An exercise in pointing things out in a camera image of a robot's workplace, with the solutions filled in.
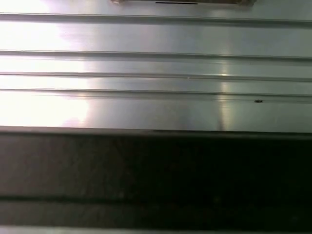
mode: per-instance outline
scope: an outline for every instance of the silver panel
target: silver panel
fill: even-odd
[[[259,20],[312,20],[311,0],[258,0],[252,8],[217,5],[168,5],[150,2],[127,2],[122,6],[108,0],[10,0],[1,4],[3,13],[129,15],[201,17]]]
[[[312,83],[195,78],[0,76],[1,89],[309,96]]]
[[[310,29],[0,22],[0,50],[311,57]]]
[[[6,1],[0,129],[312,133],[311,7]]]
[[[207,96],[2,92],[0,125],[82,129],[312,132],[312,103]]]

